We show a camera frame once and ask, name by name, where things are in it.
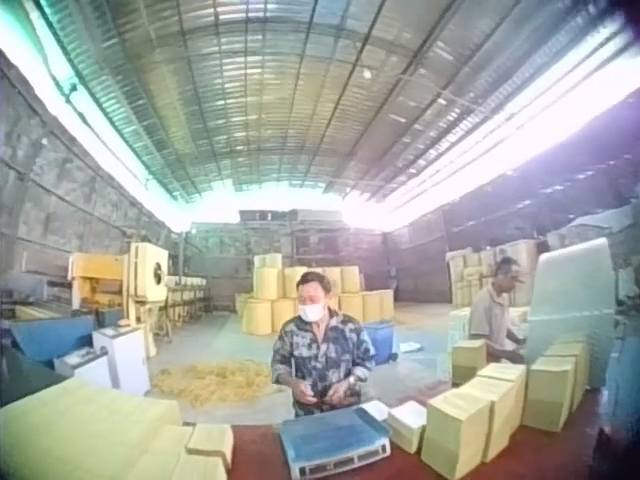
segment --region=blue bin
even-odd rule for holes
[[[375,350],[374,360],[376,365],[389,363],[393,357],[393,322],[381,320],[364,324],[364,329],[371,339]]]

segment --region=warehouse wall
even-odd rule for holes
[[[628,205],[639,193],[639,106],[640,91],[521,168],[389,234],[400,298],[450,301],[446,251],[545,238],[578,217]],[[617,264],[640,254],[640,203],[634,211],[631,225],[601,232]]]
[[[337,222],[194,224],[189,242],[185,270],[209,278],[219,308],[251,291],[253,256],[270,252],[282,253],[285,266],[359,265],[367,288],[388,284],[382,235]]]
[[[0,274],[66,276],[74,251],[119,252],[127,231],[171,232],[127,194],[44,107],[0,51]]]

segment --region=man's hand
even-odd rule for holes
[[[291,385],[291,390],[293,391],[293,397],[300,403],[304,403],[305,405],[313,405],[318,401],[313,396],[311,385],[303,380],[294,380]]]
[[[330,405],[339,406],[341,405],[347,394],[347,390],[349,389],[349,380],[342,380],[341,382],[334,383],[331,385],[329,389],[329,393],[327,393],[327,398],[325,401]]]
[[[524,355],[518,350],[508,350],[505,352],[504,359],[508,362],[522,365],[525,363]]]

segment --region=brown table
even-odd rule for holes
[[[414,400],[425,404],[448,388],[442,383],[419,392]],[[591,450],[598,428],[597,394],[585,395],[578,410],[569,418],[561,433],[547,433],[520,427],[509,447],[491,463],[476,468],[468,480],[569,480],[587,478]],[[234,427],[235,446],[230,480],[286,480],[289,469],[280,439],[272,426]],[[440,479],[420,457],[392,446],[388,458],[327,477],[334,480],[367,479]]]

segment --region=worker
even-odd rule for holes
[[[374,350],[358,320],[329,307],[331,282],[319,272],[302,274],[298,315],[273,345],[275,384],[293,394],[296,417],[357,405],[374,366]]]
[[[393,291],[393,301],[398,301],[398,274],[395,267],[389,268],[389,289]]]
[[[519,348],[511,348],[507,340],[522,347],[525,340],[511,329],[509,294],[521,283],[520,265],[512,257],[503,257],[496,264],[491,284],[473,299],[469,316],[469,335],[487,341],[487,360],[524,363]]]

